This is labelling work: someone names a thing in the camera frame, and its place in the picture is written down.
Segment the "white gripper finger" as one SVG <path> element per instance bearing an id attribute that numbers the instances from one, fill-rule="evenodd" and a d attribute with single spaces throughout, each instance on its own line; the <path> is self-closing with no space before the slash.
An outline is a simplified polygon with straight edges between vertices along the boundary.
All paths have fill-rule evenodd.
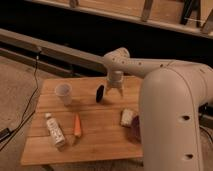
<path id="1" fill-rule="evenodd" d="M 106 86 L 105 87 L 105 90 L 104 90 L 104 92 L 105 92 L 105 96 L 107 96 L 108 94 L 109 94 L 109 91 L 111 90 L 111 87 L 108 87 L 108 86 Z"/>
<path id="2" fill-rule="evenodd" d="M 123 87 L 118 88 L 118 92 L 120 96 L 123 98 L 124 97 Z"/>

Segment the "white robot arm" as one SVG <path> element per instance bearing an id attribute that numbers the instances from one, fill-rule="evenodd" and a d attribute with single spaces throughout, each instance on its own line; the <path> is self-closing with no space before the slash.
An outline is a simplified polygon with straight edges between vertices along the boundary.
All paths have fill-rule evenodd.
<path id="1" fill-rule="evenodd" d="M 213 105 L 213 68 L 174 59 L 132 58 L 125 48 L 102 57 L 111 87 L 125 73 L 139 91 L 144 171 L 204 171 L 199 108 Z"/>

